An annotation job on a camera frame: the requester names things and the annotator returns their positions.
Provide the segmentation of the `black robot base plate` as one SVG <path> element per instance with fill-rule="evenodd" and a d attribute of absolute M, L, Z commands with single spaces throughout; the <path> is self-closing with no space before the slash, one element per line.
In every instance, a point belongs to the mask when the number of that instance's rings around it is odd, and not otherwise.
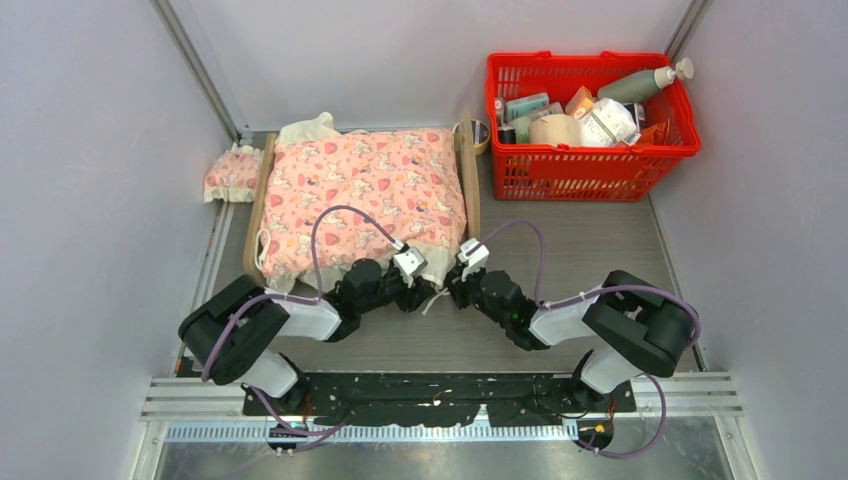
<path fill-rule="evenodd" d="M 326 427 L 468 426 L 480 413 L 494 427 L 545 426 L 636 409 L 629 383 L 591 399 L 554 373 L 312 372 L 288 397 L 268 401 L 281 417 Z"/>

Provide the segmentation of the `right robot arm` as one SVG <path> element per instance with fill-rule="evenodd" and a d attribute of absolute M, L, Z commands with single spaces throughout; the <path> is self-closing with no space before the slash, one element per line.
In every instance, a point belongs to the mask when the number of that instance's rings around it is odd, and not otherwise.
<path fill-rule="evenodd" d="M 640 374 L 669 378 L 683 352 L 700 335 L 695 309 L 675 295 L 623 271 L 574 297 L 536 304 L 504 271 L 454 268 L 446 287 L 460 309 L 473 307 L 500 326 L 526 351 L 545 350 L 579 338 L 602 346 L 578 363 L 568 395 L 584 410 L 596 410 L 622 383 Z"/>

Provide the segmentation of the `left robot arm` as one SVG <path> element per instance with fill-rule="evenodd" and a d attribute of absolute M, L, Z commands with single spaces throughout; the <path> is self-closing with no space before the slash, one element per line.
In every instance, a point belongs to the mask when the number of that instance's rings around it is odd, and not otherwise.
<path fill-rule="evenodd" d="M 433 292 L 423 279 L 427 262 L 407 251 L 386 269 L 359 259 L 320 300 L 263 288 L 242 275 L 188 315 L 178 336 L 202 365 L 201 376 L 217 385 L 245 384 L 284 414 L 298 412 L 310 392 L 305 374 L 270 345 L 278 337 L 331 343 L 361 326 L 365 314 L 396 304 L 417 309 Z"/>

